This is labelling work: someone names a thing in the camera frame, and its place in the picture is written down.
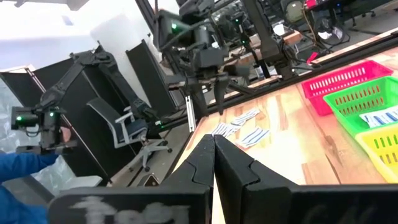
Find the wooden table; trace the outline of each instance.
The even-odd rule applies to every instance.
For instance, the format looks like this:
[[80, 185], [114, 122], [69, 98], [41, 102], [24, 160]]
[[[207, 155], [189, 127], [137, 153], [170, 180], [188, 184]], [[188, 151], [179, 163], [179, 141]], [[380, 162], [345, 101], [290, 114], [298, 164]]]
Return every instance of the wooden table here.
[[[381, 34], [354, 46], [385, 35], [387, 34]], [[333, 55], [346, 51], [343, 49]], [[398, 48], [373, 55], [366, 60], [375, 60], [392, 68], [393, 76], [398, 77]], [[258, 108], [261, 112], [228, 139], [236, 143], [255, 127], [269, 129], [271, 134], [268, 137], [245, 151], [280, 175], [300, 185], [386, 183], [365, 152], [340, 126], [334, 115], [321, 117], [316, 114], [304, 97], [300, 83], [228, 108], [224, 110], [223, 116], [215, 113], [203, 118], [175, 169], [189, 156], [203, 135], [211, 133], [218, 123], [230, 123], [236, 116], [253, 108]], [[225, 223], [216, 183], [213, 223]]]

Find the yellow basket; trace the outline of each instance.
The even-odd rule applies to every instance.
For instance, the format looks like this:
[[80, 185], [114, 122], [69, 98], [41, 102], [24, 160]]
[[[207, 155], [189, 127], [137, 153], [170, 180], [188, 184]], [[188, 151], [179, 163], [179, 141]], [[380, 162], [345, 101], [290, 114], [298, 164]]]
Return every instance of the yellow basket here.
[[355, 140], [389, 183], [398, 183], [398, 124], [365, 131]]

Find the white wall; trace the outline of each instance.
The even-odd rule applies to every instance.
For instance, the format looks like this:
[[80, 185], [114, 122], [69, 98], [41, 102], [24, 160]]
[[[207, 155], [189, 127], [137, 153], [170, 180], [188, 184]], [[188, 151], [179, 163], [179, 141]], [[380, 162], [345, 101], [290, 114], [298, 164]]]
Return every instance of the white wall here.
[[0, 40], [0, 69], [30, 64], [39, 69], [69, 58], [71, 52], [93, 49], [97, 45], [88, 34]]
[[[154, 7], [154, 0], [149, 0]], [[159, 8], [178, 14], [178, 5], [175, 0], [158, 0]], [[133, 21], [133, 29], [140, 38], [149, 32], [147, 24], [135, 0], [90, 0], [74, 16], [73, 21], [77, 26], [92, 30], [101, 23], [124, 14]]]
[[66, 6], [12, 4], [0, 7], [0, 69], [32, 64], [36, 69], [57, 63], [71, 52], [95, 48], [88, 30], [67, 26]]
[[91, 31], [91, 36], [98, 40], [107, 52], [113, 54], [123, 77], [138, 97], [149, 104], [145, 91], [126, 55], [127, 50], [141, 43], [141, 38], [133, 27], [134, 22], [126, 15], [120, 14], [95, 27]]

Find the blue and white packet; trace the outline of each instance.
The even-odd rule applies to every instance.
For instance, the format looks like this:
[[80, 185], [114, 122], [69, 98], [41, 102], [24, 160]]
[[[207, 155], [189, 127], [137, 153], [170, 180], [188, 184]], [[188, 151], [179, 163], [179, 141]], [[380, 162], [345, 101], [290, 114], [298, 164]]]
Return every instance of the blue and white packet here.
[[247, 113], [244, 113], [241, 116], [238, 116], [237, 118], [235, 118], [231, 122], [231, 124], [243, 126], [247, 120], [255, 117], [259, 113], [260, 113], [259, 109], [257, 109], [257, 108], [256, 109], [251, 109]]
[[359, 116], [367, 122], [370, 128], [395, 123], [398, 121], [398, 105], [384, 110], [360, 114]]
[[225, 132], [223, 135], [226, 138], [232, 134], [235, 134], [236, 131], [238, 131], [239, 129], [242, 128], [241, 125], [236, 125], [236, 124], [229, 124], [228, 126], [229, 126], [229, 128], [228, 128], [227, 132]]
[[245, 148], [254, 146], [268, 134], [269, 130], [256, 128], [252, 133], [248, 134], [247, 136], [243, 137], [242, 140], [240, 140], [240, 145]]
[[212, 135], [220, 134], [224, 135], [229, 130], [229, 125], [226, 123], [220, 123], [217, 127], [211, 132]]

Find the person's arm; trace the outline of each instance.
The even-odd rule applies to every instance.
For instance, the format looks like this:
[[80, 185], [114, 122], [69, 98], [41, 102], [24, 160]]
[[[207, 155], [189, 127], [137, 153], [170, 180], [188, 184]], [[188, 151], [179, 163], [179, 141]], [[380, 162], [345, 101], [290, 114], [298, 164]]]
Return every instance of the person's arm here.
[[15, 178], [25, 177], [51, 166], [58, 155], [36, 155], [33, 153], [0, 155], [0, 183]]

